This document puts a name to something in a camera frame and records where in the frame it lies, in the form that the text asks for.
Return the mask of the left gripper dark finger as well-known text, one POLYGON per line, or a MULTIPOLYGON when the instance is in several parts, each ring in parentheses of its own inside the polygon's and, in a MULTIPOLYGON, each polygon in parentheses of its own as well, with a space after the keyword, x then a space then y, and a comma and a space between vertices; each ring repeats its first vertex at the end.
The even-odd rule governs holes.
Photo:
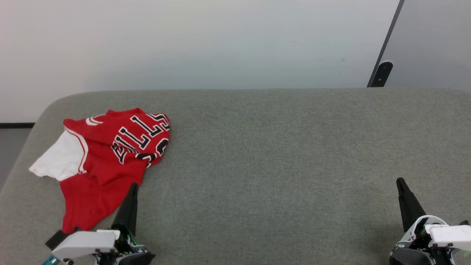
POLYGON ((113 230, 119 230, 121 233, 131 236, 136 235, 138 188, 137 183, 131 184, 111 225, 113 230))

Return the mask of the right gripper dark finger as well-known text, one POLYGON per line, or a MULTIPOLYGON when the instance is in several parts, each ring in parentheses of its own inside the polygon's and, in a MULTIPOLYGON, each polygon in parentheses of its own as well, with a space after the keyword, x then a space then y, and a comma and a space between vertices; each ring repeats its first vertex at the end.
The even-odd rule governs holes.
POLYGON ((403 230, 406 232, 418 218, 426 213, 404 178, 397 178, 396 185, 403 230))

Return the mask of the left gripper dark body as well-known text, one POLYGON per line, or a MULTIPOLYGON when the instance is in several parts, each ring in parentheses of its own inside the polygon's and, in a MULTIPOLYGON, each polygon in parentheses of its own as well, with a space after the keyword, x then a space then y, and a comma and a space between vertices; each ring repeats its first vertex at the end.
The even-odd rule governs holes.
POLYGON ((138 244, 134 236, 120 236, 114 247, 108 252, 96 249, 96 265, 149 265, 155 258, 155 254, 138 244))

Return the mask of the right gripper white dark body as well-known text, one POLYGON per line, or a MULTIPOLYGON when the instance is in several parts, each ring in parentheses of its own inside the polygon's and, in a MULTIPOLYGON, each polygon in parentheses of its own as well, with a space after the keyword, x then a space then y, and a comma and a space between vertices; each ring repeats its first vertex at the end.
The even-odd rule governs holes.
POLYGON ((431 229, 448 226, 433 215, 402 217, 404 236, 390 252, 391 265, 454 265, 453 244, 432 242, 431 229))

